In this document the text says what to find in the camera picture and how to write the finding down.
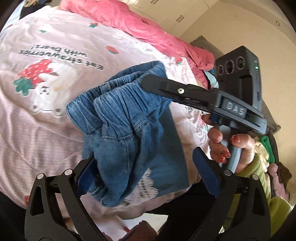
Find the right hand red nails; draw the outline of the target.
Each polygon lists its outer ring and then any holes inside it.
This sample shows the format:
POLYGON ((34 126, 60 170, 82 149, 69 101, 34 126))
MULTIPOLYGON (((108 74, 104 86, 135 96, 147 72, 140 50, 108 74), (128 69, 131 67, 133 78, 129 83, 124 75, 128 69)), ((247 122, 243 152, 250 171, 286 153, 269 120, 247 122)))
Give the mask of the right hand red nails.
MULTIPOLYGON (((213 127, 208 131, 210 155, 217 163, 226 163, 231 157, 230 151, 221 144, 223 134, 213 127)), ((240 160, 235 174, 242 177, 249 177, 252 174, 261 175, 262 166, 260 158, 255 153, 255 142, 252 137, 245 133, 238 133, 230 137, 230 143, 242 149, 240 160)))

